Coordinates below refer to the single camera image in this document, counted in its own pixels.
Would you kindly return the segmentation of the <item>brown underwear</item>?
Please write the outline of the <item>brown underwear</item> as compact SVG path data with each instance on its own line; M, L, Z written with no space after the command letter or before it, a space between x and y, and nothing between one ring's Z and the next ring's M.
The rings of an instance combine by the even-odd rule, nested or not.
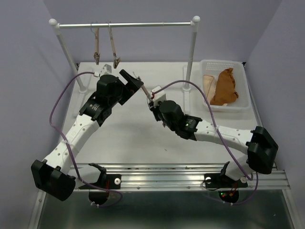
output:
M216 83L215 95L210 101L210 105L223 106L234 103L239 94L235 90L236 82L233 76L233 68L223 70Z

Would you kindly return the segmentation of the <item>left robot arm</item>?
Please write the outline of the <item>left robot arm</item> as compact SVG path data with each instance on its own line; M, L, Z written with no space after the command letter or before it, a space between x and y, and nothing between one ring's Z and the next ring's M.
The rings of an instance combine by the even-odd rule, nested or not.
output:
M47 194L65 201L74 189L87 186L109 191L111 182L106 168L90 163L87 167L77 168L75 156L111 115L116 104L124 105L142 86L143 82L120 70L127 81L111 74L99 76L96 90L79 110L70 130L64 134L54 124L50 124L61 135L62 140L42 161L35 160L31 165L36 187Z

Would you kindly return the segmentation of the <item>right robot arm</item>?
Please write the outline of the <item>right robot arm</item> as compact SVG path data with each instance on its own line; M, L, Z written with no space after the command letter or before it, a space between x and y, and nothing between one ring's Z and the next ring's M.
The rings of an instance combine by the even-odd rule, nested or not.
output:
M199 117L184 114L181 107L172 100L149 102L148 106L156 121L161 121L185 140L211 142L223 145L227 150L235 149L243 153L241 158L233 156L231 161L225 163L216 182L230 186L253 172L271 174L278 144L264 127L243 130L215 126Z

